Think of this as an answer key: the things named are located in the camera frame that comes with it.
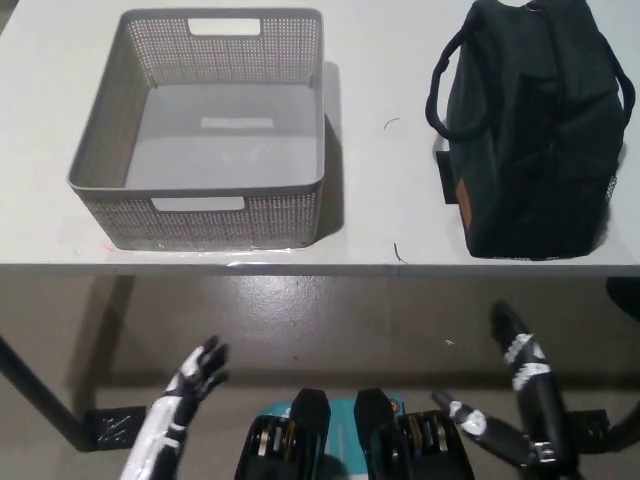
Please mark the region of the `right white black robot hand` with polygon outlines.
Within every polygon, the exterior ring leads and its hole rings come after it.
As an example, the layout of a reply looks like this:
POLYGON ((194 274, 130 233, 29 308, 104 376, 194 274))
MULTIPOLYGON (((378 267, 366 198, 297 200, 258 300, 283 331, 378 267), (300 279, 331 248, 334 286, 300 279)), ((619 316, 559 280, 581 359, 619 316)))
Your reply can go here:
POLYGON ((465 404, 446 392, 432 399, 474 443, 522 469, 566 475, 577 469, 565 404, 551 366, 515 310, 496 302, 490 312, 491 334, 510 371, 523 430, 465 404))

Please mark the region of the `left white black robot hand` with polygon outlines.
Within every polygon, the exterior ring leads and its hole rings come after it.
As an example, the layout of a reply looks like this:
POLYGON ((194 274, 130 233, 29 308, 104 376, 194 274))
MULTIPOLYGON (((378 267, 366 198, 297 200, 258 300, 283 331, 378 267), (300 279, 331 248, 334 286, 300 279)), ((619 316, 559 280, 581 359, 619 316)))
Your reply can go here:
POLYGON ((122 479, 175 479, 189 425, 200 404, 228 379, 228 345, 218 336, 196 347, 153 402, 125 462, 122 479))

